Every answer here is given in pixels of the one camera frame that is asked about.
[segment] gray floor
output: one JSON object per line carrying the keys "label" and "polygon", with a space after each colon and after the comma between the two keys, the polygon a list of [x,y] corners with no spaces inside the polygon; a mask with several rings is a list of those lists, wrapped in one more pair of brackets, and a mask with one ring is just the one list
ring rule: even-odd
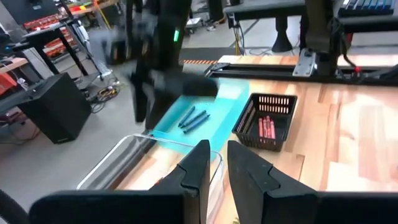
{"label": "gray floor", "polygon": [[[293,45],[297,43],[299,21],[299,17],[289,18],[287,33]],[[242,22],[243,29],[246,30],[253,22]],[[271,47],[275,37],[274,20],[264,19],[245,35],[245,44],[249,49]],[[353,45],[357,47],[353,47],[351,53],[396,54],[396,37],[397,33],[355,35]],[[229,47],[233,42],[233,32],[228,29],[227,24],[223,24],[215,31],[198,30],[185,39],[183,46]],[[45,194],[75,188],[119,139],[143,130],[142,126],[134,124],[133,121],[131,93],[125,88],[117,98],[107,103],[103,111],[90,116],[76,141],[53,145],[41,134],[23,146],[0,144],[0,189],[8,192],[28,209],[35,199]],[[33,129],[32,124],[27,124],[18,135],[20,138],[28,137]]]}

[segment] clear plastic container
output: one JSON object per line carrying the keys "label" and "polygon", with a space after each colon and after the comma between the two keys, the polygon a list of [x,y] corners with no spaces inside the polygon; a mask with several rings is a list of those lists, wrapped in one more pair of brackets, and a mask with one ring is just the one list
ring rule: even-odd
{"label": "clear plastic container", "polygon": [[[78,184],[78,190],[147,190],[169,174],[185,155],[167,146],[194,146],[143,134],[122,138]],[[224,160],[211,151],[207,223],[213,223],[224,199]]]}

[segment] blue marker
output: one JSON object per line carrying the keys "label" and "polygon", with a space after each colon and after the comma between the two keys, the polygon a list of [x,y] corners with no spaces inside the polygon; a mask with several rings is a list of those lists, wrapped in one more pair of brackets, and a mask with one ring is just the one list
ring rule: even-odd
{"label": "blue marker", "polygon": [[187,115],[185,115],[185,117],[182,118],[181,122],[178,124],[178,127],[181,127],[184,124],[184,122],[186,122],[186,120],[189,118],[189,116],[191,116],[194,110],[195,106],[192,106],[192,108],[188,111]]}
{"label": "blue marker", "polygon": [[195,124],[190,126],[184,131],[184,134],[188,134],[190,131],[194,130],[195,128],[199,127],[201,124],[203,124],[208,118],[210,117],[210,114],[200,118]]}
{"label": "blue marker", "polygon": [[205,114],[206,114],[206,110],[200,112],[200,114],[196,115],[194,118],[192,118],[191,120],[189,120],[188,122],[186,122],[185,124],[183,124],[183,125],[181,126],[181,128],[185,128],[185,127],[191,125],[191,124],[194,123],[197,119],[199,119],[201,116],[203,116],[203,115],[205,115]]}

